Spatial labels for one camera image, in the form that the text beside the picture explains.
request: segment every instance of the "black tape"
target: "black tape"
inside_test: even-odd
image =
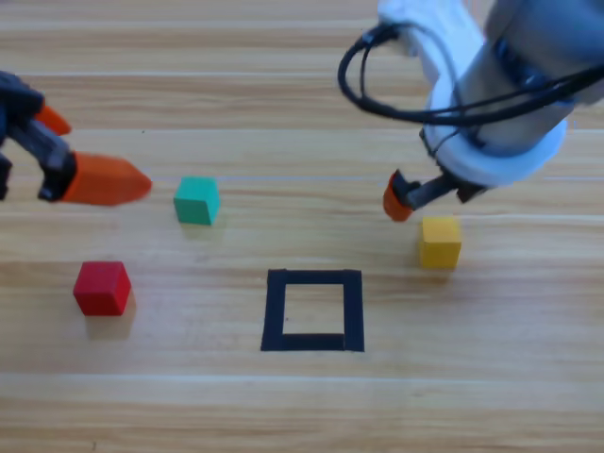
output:
[[[343,285],[344,334],[284,334],[287,285]],[[262,351],[364,352],[361,271],[268,271]]]

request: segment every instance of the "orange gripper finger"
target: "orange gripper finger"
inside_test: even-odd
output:
[[[394,175],[391,176],[390,181],[388,181],[388,187],[384,191],[384,212],[386,212],[388,217],[395,222],[405,222],[411,217],[413,210],[410,207],[401,204],[396,198],[393,189],[393,179]]]
[[[125,159],[74,153],[76,172],[65,195],[66,203],[116,206],[140,200],[151,180]]]
[[[57,135],[66,135],[72,131],[72,127],[69,123],[67,123],[67,121],[54,109],[45,104],[42,106],[42,110],[38,112],[35,119],[43,123]]]

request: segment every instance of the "green cube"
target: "green cube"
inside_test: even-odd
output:
[[[212,225],[220,209],[216,179],[183,177],[174,197],[174,205],[181,224]]]

